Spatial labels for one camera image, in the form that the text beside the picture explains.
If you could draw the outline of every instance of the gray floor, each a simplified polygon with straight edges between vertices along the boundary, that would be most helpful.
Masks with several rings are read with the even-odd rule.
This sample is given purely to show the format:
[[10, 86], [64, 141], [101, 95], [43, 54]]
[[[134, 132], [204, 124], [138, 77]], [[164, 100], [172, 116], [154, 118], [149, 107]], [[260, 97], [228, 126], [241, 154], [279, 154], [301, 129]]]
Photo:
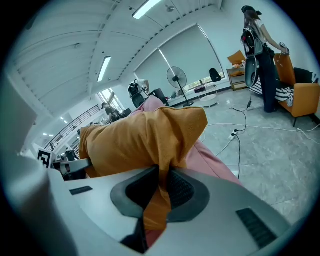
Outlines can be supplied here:
[[[218, 94], [219, 104], [205, 108], [208, 124], [245, 124], [242, 113], [250, 99], [248, 89], [228, 90]], [[200, 107], [199, 100], [194, 106]], [[265, 113], [262, 97], [252, 93], [251, 108], [245, 112], [250, 126], [295, 130], [293, 117], [283, 108]], [[296, 128], [311, 130], [316, 124], [310, 117], [300, 117]], [[215, 155], [227, 144], [234, 129], [243, 126], [213, 125], [200, 140]], [[307, 135], [320, 143], [320, 128]], [[291, 223], [306, 216], [320, 188], [320, 145], [299, 132], [247, 127], [238, 134], [241, 141], [240, 181], [256, 196], [272, 205]], [[218, 156], [238, 176], [239, 142], [235, 138]]]

